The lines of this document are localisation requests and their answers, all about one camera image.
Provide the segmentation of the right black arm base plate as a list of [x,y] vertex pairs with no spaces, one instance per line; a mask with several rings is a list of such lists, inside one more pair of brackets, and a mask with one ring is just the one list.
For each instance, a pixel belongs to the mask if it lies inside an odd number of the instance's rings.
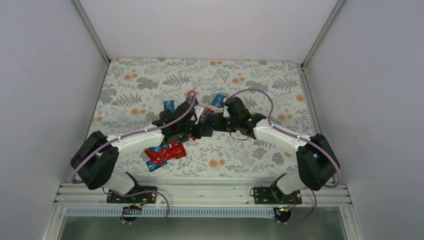
[[254,185],[249,194],[256,205],[297,205],[303,202],[299,190],[283,194],[278,188]]

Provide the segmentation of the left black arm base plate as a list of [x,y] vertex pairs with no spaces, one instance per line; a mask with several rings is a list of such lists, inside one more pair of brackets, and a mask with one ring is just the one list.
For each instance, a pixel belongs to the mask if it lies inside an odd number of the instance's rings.
[[[127,195],[135,194],[138,192],[157,190],[157,186],[136,186],[134,189],[128,192]],[[109,190],[107,195],[106,202],[108,204],[154,204],[156,202],[156,193],[152,192],[138,194],[130,197],[122,197]]]

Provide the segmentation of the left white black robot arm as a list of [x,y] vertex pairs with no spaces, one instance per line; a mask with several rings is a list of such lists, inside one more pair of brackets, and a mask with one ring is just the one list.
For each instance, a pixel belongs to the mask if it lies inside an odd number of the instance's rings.
[[124,201],[134,202],[139,197],[138,182],[130,173],[116,169],[117,161],[148,148],[182,143],[189,136],[201,138],[207,128],[206,114],[205,107],[185,101],[174,111],[162,111],[159,119],[142,129],[120,135],[93,132],[70,160],[72,183],[85,184],[89,190],[105,187]]

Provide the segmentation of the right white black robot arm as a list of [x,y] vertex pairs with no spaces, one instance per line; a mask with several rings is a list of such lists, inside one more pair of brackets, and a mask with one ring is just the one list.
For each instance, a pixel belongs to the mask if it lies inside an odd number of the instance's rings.
[[215,103],[223,111],[216,113],[211,123],[218,132],[240,132],[249,138],[264,141],[296,158],[297,170],[286,172],[273,182],[271,198],[278,204],[290,194],[309,188],[318,191],[334,176],[340,175],[338,162],[328,140],[317,133],[300,135],[271,121],[270,116],[251,114],[239,97],[226,98]]

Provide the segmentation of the dark blue card holder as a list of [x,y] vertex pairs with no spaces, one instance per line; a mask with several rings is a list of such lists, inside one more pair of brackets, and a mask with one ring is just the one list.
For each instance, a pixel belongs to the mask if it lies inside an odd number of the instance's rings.
[[214,113],[206,113],[204,116],[201,117],[201,136],[202,137],[212,137],[213,136],[213,128],[212,128],[212,122],[215,118]]

